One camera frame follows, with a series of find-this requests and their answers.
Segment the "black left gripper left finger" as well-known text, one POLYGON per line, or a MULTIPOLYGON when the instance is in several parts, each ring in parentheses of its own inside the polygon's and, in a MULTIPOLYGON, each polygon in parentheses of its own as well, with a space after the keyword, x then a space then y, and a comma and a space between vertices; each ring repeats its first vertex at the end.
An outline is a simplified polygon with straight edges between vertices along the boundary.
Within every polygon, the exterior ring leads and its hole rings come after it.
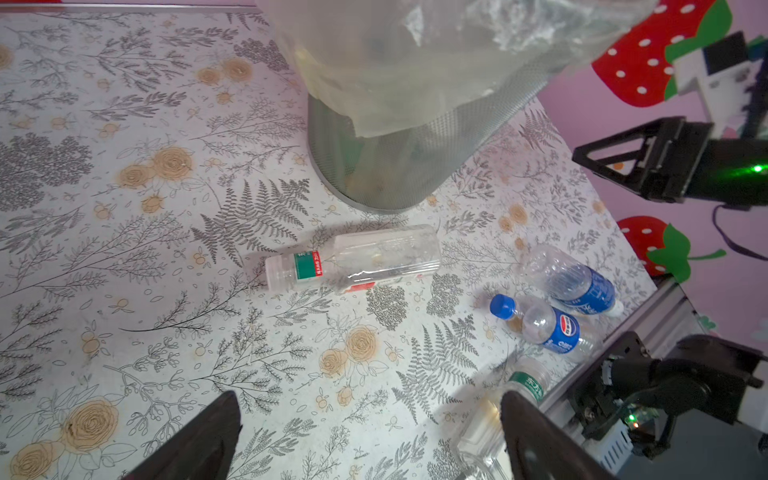
POLYGON ((226 391, 124 479, 226 479, 241 429, 236 394, 226 391))

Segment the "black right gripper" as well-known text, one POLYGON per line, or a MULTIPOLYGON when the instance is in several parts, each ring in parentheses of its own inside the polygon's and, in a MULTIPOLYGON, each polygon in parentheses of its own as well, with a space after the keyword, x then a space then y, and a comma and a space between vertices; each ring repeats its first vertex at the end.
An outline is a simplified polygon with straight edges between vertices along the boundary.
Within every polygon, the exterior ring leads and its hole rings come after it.
POLYGON ((767 141, 710 140, 714 125, 664 117, 574 149, 572 161, 649 201, 767 205, 767 141))

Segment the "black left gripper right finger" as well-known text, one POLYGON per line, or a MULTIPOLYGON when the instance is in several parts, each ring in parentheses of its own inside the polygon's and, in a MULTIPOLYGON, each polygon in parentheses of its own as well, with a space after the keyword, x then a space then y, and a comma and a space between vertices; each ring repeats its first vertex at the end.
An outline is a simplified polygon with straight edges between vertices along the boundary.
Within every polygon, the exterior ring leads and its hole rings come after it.
POLYGON ((514 479, 616 479, 520 393, 502 396, 500 420, 514 479))

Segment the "square bottle green cap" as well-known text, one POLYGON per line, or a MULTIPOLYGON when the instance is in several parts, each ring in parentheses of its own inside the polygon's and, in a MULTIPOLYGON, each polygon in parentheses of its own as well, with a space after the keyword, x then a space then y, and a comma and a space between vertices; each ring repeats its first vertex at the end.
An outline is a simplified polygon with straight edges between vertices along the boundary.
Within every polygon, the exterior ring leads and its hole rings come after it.
POLYGON ((505 393, 513 391, 538 406, 550 383, 551 377, 545 366, 524 356, 515 363, 506 381, 477 403, 453 447, 462 479, 513 478, 501 423, 501 399, 505 393))

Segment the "Pepsi label clear bottle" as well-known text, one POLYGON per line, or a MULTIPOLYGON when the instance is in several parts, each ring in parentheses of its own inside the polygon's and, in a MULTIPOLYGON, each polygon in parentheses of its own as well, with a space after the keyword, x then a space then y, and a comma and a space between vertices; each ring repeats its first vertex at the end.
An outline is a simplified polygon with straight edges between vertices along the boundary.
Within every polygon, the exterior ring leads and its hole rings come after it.
POLYGON ((585 362, 603 346, 598 330, 588 320, 537 297, 497 294, 489 310, 517 336, 575 364, 585 362))

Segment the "clear bottle blue label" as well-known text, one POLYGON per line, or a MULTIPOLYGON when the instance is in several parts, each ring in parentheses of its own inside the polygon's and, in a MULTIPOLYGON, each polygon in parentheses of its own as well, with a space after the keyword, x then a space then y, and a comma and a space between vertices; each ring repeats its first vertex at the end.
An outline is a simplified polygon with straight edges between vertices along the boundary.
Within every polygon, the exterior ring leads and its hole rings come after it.
POLYGON ((618 317, 624 311, 614 284, 550 245, 531 248, 521 260, 523 276, 567 309, 582 315, 618 317))

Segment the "clear bottle red green label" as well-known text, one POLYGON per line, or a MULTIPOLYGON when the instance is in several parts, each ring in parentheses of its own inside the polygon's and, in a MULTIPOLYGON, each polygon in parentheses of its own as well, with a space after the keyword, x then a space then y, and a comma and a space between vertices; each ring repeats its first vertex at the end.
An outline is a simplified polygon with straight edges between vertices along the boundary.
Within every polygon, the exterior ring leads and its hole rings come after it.
POLYGON ((351 293, 432 275, 441 260, 434 228, 416 225, 338 235, 319 250, 268 257, 264 266, 274 293, 316 287, 351 293))

